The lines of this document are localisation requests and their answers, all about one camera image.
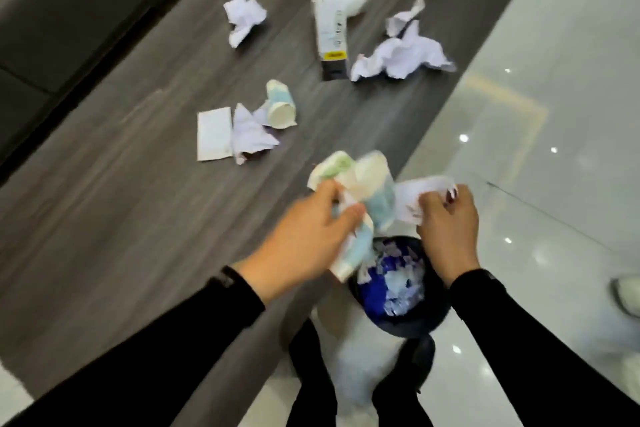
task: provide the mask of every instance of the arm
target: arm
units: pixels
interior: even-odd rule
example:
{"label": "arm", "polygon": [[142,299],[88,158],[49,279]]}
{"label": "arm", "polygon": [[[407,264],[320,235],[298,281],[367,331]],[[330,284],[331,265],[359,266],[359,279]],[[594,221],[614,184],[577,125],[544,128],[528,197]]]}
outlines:
{"label": "arm", "polygon": [[264,305],[329,268],[363,204],[332,218],[339,185],[294,204],[260,248],[36,400],[7,425],[168,426],[227,346]]}
{"label": "arm", "polygon": [[466,186],[452,204],[437,193],[420,197],[418,228],[427,255],[526,427],[550,419],[570,424],[640,417],[640,406],[609,383],[531,317],[476,255],[479,220]]}

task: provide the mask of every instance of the hand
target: hand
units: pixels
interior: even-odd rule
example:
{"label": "hand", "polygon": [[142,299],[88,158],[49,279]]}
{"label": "hand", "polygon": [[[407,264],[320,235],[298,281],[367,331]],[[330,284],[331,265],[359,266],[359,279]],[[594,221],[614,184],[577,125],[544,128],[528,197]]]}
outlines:
{"label": "hand", "polygon": [[433,268],[447,287],[469,270],[479,269],[477,258],[478,212],[474,197],[465,185],[458,196],[445,204],[437,192],[419,198],[424,218],[418,227],[422,246]]}
{"label": "hand", "polygon": [[262,302],[319,277],[337,258],[365,213],[358,203],[334,220],[332,207],[340,189],[333,179],[322,182],[313,195],[293,204],[260,248],[240,263],[238,273]]}

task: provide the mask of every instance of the yellow label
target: yellow label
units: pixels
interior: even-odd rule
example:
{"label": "yellow label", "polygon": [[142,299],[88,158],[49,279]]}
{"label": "yellow label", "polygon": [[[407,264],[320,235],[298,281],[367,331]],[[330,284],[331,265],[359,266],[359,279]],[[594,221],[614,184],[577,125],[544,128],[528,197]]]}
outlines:
{"label": "yellow label", "polygon": [[328,53],[324,53],[323,59],[325,61],[347,59],[347,51],[329,51]]}

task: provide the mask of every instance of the wooden table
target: wooden table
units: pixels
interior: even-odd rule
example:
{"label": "wooden table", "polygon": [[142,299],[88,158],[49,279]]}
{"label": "wooden table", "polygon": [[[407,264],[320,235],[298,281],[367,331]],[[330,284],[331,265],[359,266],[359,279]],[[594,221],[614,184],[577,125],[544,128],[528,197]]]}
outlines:
{"label": "wooden table", "polygon": [[[0,357],[35,396],[250,253],[332,151],[379,149],[397,174],[509,2],[425,0],[420,33],[459,72],[354,84],[321,81],[311,0],[258,0],[267,24],[237,50],[226,1],[181,0],[0,189]],[[413,1],[370,0],[349,23],[352,59]],[[258,108],[271,78],[299,125],[242,166],[196,162],[196,113]],[[321,282],[245,331],[176,423],[235,424]]]}

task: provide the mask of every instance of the black long-sleeve shirt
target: black long-sleeve shirt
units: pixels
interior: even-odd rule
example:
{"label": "black long-sleeve shirt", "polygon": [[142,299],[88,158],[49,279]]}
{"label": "black long-sleeve shirt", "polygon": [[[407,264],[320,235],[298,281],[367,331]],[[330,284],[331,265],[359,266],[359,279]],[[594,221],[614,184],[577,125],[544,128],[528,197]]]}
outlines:
{"label": "black long-sleeve shirt", "polygon": [[[451,286],[451,301],[525,427],[640,422],[638,404],[531,317],[490,273],[461,275]],[[244,279],[225,268],[9,425],[168,426],[227,346],[263,311]]]}

